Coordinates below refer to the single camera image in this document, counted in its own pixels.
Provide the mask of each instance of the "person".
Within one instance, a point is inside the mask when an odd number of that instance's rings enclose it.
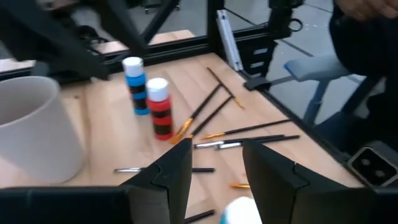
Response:
[[[349,131],[346,151],[378,140],[398,151],[398,0],[335,0],[330,35],[352,73],[384,77],[384,93],[366,102],[369,116]]]

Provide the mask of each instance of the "dark clothing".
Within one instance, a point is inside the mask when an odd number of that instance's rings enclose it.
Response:
[[[340,62],[358,75],[386,77],[385,92],[368,99],[368,118],[352,130],[360,134],[351,148],[381,140],[398,150],[398,19],[360,23],[343,16],[335,6],[330,35]]]

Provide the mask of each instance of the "red paint bottle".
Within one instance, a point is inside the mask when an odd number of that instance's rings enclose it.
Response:
[[[173,136],[172,104],[169,83],[164,78],[153,78],[147,82],[147,105],[154,122],[155,138],[168,140]]]

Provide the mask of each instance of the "gold bristles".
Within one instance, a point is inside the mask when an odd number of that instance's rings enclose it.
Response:
[[[225,134],[225,133],[211,134],[211,135],[209,135],[209,136],[206,136],[206,137],[204,137],[204,138],[201,138],[201,140],[221,137],[221,136],[223,136],[224,134]]]
[[[234,99],[235,103],[242,109],[244,109],[244,106],[242,105],[242,103],[238,100],[238,99]]]
[[[245,189],[249,189],[250,188],[249,184],[241,184],[241,183],[232,183],[229,186],[230,187],[234,187],[234,188],[245,188]]]
[[[180,142],[180,140],[182,139],[183,135],[187,132],[188,128],[191,126],[192,121],[193,121],[193,118],[189,118],[186,122],[184,122],[182,127],[179,129],[179,131],[177,131],[175,136],[170,141],[172,144],[177,144],[177,143]]]

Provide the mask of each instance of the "silver ferrule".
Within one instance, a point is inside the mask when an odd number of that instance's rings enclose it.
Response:
[[[142,170],[141,168],[120,168],[120,169],[115,169],[113,172],[136,173],[140,172],[141,170]]]
[[[202,143],[202,144],[195,144],[193,145],[194,149],[203,149],[206,147],[212,147],[212,146],[217,146],[217,145],[222,145],[224,144],[224,141],[217,141],[217,142],[208,142],[208,143]]]
[[[242,143],[236,142],[236,143],[229,143],[229,144],[218,145],[218,146],[216,147],[216,149],[217,149],[217,150],[220,150],[220,149],[229,149],[229,148],[232,148],[232,147],[239,147],[239,146],[242,146]]]

